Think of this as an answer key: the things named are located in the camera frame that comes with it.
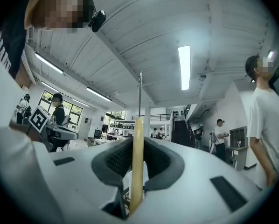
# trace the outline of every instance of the ceiling light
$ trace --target ceiling light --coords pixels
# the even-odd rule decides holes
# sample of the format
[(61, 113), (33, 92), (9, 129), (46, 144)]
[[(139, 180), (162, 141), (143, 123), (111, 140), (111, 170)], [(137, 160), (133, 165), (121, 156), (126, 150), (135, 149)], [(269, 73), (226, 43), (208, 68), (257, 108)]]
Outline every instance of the ceiling light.
[(60, 74), (63, 74), (63, 70), (61, 70), (60, 68), (56, 67), (54, 64), (52, 64), (51, 62), (49, 62), (48, 60), (46, 60), (44, 57), (42, 57), (38, 52), (35, 52), (35, 56), (42, 62), (44, 62), (45, 64), (47, 64), (48, 66), (50, 66), (52, 69), (56, 70), (57, 72), (59, 72)]
[(107, 100), (107, 101), (112, 101), (111, 99), (108, 99), (107, 97), (105, 97), (105, 96), (99, 94), (97, 91), (92, 90), (90, 87), (87, 87), (86, 90), (89, 91), (89, 92), (92, 92), (93, 94), (95, 94), (95, 95), (97, 95), (97, 96), (99, 96), (99, 97), (101, 97), (102, 99), (105, 99), (105, 100)]
[(83, 102), (80, 102), (80, 101), (78, 101), (78, 100), (76, 100), (76, 99), (72, 99), (72, 100), (74, 100), (75, 102), (78, 102), (78, 103), (80, 103), (80, 104), (82, 104), (82, 105), (84, 105), (84, 106), (86, 106), (86, 107), (89, 107), (88, 105), (86, 105), (86, 104), (84, 104)]
[(46, 85), (47, 87), (51, 88), (52, 90), (54, 90), (54, 91), (56, 91), (56, 92), (59, 92), (58, 90), (56, 90), (55, 88), (52, 88), (50, 85), (44, 83), (43, 81), (41, 81), (41, 83), (42, 83), (43, 85)]
[(181, 90), (189, 89), (190, 80), (190, 46), (179, 47), (179, 59), (181, 67)]
[(273, 51), (270, 51), (270, 52), (268, 53), (267, 58), (268, 58), (268, 59), (271, 59), (271, 57), (273, 56), (273, 53), (274, 53)]

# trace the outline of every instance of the black slot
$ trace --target black slot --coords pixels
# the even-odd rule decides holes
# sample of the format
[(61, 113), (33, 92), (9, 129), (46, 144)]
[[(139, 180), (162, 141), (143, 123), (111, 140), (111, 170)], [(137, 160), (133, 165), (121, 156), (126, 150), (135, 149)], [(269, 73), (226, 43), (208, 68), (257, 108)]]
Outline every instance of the black slot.
[(59, 166), (59, 165), (65, 164), (65, 163), (72, 162), (72, 161), (74, 161), (74, 160), (75, 160), (74, 158), (68, 157), (68, 158), (63, 158), (63, 159), (54, 160), (54, 163), (55, 163), (56, 166)]
[(224, 177), (215, 177), (210, 181), (232, 212), (247, 203), (246, 199)]

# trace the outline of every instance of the ceiling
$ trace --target ceiling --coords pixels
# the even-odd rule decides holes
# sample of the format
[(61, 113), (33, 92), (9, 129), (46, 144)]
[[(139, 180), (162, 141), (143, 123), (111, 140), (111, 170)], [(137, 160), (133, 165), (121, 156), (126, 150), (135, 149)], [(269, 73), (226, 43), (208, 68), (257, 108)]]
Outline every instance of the ceiling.
[[(259, 0), (95, 0), (107, 19), (97, 33), (35, 31), (26, 46), (31, 70), (95, 109), (214, 104), (232, 80), (245, 79), (244, 64), (267, 55), (275, 26)], [(190, 45), (190, 86), (181, 90), (178, 47)], [(40, 62), (34, 51), (64, 70)], [(108, 102), (89, 86), (110, 96)]]

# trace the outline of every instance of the window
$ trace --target window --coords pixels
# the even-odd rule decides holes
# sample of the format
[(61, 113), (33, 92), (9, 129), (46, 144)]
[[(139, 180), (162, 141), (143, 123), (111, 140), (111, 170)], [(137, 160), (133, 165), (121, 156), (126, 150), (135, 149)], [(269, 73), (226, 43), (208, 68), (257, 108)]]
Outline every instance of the window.
[[(50, 113), (51, 115), (56, 109), (52, 105), (51, 101), (48, 101), (48, 99), (52, 96), (53, 94), (49, 93), (48, 91), (44, 91), (38, 104), (42, 106), (46, 111), (48, 111), (48, 113)], [(70, 124), (78, 125), (79, 118), (83, 109), (65, 100), (63, 100), (63, 107), (64, 107), (65, 115), (69, 115), (71, 118)]]
[(123, 110), (123, 111), (113, 111), (112, 112), (112, 115), (114, 117), (119, 117), (121, 119), (125, 119), (125, 116), (126, 116), (126, 110)]

